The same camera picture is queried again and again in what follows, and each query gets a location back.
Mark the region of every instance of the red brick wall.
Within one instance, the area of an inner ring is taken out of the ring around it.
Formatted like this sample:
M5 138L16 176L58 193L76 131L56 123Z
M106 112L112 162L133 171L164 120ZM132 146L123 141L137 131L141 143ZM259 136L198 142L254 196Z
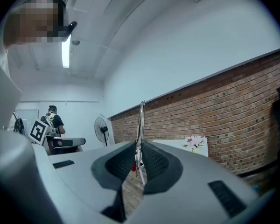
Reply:
M276 159L271 113L280 87L280 52L157 98L145 105L144 138L208 138L209 157L235 173ZM115 142L135 140L139 107L112 117Z

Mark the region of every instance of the black bag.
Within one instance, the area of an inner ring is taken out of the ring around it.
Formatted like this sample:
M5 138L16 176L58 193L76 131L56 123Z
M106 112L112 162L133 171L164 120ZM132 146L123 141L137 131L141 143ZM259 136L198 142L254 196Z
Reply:
M19 116L15 112L14 112L14 117L15 117L14 132L25 135L23 120L19 118Z

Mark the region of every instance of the electric fan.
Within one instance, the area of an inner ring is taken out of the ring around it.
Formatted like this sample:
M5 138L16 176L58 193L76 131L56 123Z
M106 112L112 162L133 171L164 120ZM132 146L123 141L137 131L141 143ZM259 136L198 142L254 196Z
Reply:
M108 146L107 140L109 138L109 132L108 132L107 124L101 117L98 117L95 120L94 131L95 131L95 135L97 136L98 140L103 143L105 142L106 146Z

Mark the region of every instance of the white wall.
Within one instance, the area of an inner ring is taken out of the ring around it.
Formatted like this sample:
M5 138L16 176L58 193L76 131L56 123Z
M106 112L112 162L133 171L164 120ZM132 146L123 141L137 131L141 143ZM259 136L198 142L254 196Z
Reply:
M107 116L280 48L258 0L181 1L149 24L105 83Z
M56 105L57 114L64 123L65 137L85 138L84 151L104 146L94 132L96 118L104 116L105 112L102 85L33 69L10 66L10 71L11 78L23 91L16 109L38 109L40 118L48 112L49 105ZM114 144L112 129L109 132L108 145Z

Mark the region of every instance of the ceiling light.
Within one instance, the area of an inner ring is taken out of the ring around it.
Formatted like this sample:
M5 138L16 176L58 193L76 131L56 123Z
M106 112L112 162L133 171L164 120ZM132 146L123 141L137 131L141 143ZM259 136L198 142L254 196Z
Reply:
M62 66L64 68L70 67L70 39L71 35L65 42L61 44Z

